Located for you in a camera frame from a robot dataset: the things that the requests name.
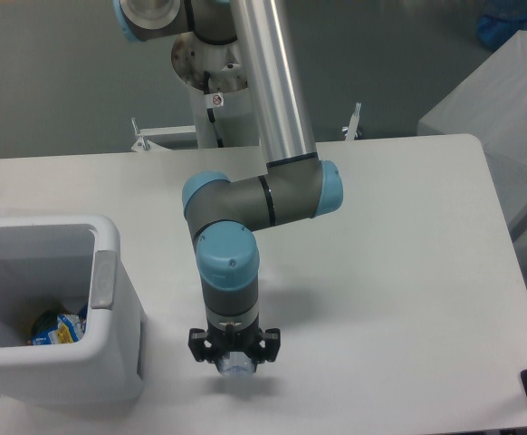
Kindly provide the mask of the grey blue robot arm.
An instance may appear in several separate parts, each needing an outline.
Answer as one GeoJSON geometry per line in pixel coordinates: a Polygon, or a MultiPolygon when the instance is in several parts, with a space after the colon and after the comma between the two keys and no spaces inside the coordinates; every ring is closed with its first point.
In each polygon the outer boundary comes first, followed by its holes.
{"type": "Polygon", "coordinates": [[[217,171],[182,190],[206,329],[188,346],[221,371],[276,359],[278,329],[259,325],[260,255],[254,232],[337,210],[336,165],[319,158],[292,59],[282,1],[117,1],[123,34],[146,42],[174,36],[172,68],[189,91],[203,148],[260,146],[264,174],[232,181],[217,171]]]}

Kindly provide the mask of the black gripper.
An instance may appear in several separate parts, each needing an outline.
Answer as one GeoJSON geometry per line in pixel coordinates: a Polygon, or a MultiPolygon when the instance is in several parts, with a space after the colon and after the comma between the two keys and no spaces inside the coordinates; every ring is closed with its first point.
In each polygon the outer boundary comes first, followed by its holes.
{"type": "Polygon", "coordinates": [[[187,345],[198,363],[216,363],[231,352],[244,353],[255,364],[274,363],[281,347],[281,330],[262,330],[258,320],[241,330],[221,330],[209,324],[207,330],[191,328],[187,345]]]}

